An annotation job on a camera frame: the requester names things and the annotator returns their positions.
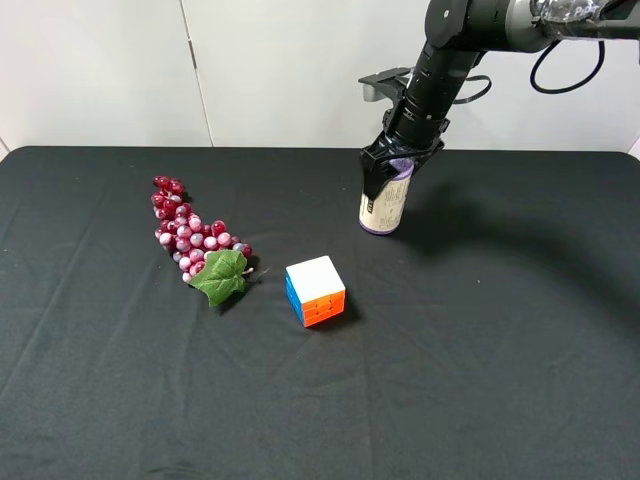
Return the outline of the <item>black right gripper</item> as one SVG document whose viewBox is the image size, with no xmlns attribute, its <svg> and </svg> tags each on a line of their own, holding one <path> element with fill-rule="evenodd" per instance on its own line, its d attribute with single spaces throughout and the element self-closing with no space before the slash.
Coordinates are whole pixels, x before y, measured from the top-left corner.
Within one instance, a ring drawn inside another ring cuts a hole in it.
<svg viewBox="0 0 640 480">
<path fill-rule="evenodd" d="M 413 172 L 417 173 L 444 148 L 441 136 L 449 125 L 448 112 L 447 97 L 422 100 L 405 97 L 390 110 L 383 131 L 360 152 L 363 193 L 368 199 L 377 199 L 399 175 L 393 160 L 411 158 Z"/>
</svg>

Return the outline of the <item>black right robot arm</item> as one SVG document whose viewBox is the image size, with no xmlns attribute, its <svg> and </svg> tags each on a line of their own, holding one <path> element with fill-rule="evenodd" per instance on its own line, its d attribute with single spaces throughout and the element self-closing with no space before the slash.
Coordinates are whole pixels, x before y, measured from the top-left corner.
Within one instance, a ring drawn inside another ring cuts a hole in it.
<svg viewBox="0 0 640 480">
<path fill-rule="evenodd" d="M 376 199 L 400 170 L 395 159 L 421 167 L 444 144 L 447 114 L 470 71 L 493 51 L 546 56 L 563 40 L 636 40 L 636 1 L 432 1 L 426 43 L 416 65 L 361 78 L 368 102 L 388 98 L 383 129 L 360 154 L 363 193 Z"/>
</svg>

